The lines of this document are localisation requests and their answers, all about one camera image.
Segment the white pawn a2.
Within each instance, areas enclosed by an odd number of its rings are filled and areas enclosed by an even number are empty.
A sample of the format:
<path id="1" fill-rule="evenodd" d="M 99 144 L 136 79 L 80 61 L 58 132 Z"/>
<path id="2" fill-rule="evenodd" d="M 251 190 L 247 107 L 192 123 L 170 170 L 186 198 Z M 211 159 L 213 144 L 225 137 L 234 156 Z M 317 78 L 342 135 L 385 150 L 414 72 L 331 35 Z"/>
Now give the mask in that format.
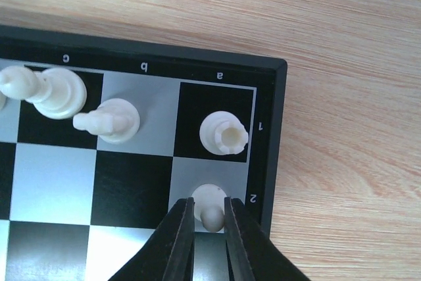
<path id="1" fill-rule="evenodd" d="M 227 197 L 224 190 L 215 184 L 203 184 L 191 196 L 195 219 L 208 232 L 221 231 L 224 227 L 224 199 Z"/>

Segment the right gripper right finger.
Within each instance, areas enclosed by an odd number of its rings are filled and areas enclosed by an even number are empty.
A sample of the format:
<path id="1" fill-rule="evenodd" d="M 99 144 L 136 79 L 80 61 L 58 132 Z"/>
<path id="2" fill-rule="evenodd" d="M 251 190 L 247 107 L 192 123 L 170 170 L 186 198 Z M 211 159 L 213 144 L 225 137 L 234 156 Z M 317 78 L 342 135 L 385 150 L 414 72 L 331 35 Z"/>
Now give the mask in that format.
<path id="1" fill-rule="evenodd" d="M 309 279 L 276 248 L 240 199 L 224 199 L 224 216 L 234 280 Z"/>

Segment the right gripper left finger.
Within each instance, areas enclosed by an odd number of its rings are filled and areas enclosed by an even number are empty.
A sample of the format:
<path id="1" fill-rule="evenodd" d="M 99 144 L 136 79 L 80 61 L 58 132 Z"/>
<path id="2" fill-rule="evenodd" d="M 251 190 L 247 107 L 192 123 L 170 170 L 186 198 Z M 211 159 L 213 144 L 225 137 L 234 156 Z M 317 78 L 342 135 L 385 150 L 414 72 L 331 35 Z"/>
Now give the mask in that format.
<path id="1" fill-rule="evenodd" d="M 191 197 L 177 200 L 145 245 L 111 276 L 111 280 L 192 280 L 193 207 Z"/>

